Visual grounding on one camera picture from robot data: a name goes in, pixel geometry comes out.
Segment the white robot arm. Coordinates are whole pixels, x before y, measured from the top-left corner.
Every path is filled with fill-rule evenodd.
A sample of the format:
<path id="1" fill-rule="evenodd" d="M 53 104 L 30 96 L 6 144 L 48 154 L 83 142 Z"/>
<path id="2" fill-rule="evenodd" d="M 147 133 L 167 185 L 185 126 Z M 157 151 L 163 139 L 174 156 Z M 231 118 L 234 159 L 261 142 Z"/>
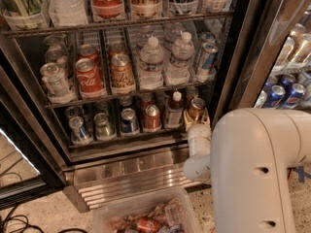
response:
<path id="1" fill-rule="evenodd" d="M 184 175 L 212 186 L 217 233 L 295 233 L 288 170 L 311 157 L 311 114 L 244 108 L 187 130 Z"/>

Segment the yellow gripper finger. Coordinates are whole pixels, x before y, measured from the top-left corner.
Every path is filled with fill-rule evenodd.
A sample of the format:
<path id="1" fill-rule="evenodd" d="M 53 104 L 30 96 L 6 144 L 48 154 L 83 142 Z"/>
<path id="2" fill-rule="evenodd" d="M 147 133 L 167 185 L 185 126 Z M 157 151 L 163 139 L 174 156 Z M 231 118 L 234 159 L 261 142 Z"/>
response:
<path id="1" fill-rule="evenodd" d="M 189 129 L 194 124 L 194 120 L 190 117 L 187 110 L 184 110 L 184 125 L 186 129 Z"/>
<path id="2" fill-rule="evenodd" d="M 204 113 L 203 113 L 201 122 L 204 123 L 204 124 L 209 124 L 210 123 L 209 113 L 208 113 L 207 109 L 204 109 Z"/>

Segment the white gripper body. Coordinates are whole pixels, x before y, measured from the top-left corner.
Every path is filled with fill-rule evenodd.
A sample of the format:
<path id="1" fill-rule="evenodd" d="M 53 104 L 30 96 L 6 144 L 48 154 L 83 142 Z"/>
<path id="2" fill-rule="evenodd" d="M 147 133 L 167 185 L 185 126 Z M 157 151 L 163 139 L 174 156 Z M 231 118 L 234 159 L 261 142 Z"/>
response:
<path id="1" fill-rule="evenodd" d="M 187 139 L 190 150 L 190 157 L 195 155 L 206 155 L 211 148 L 211 129 L 205 124 L 193 124 L 188 132 Z"/>

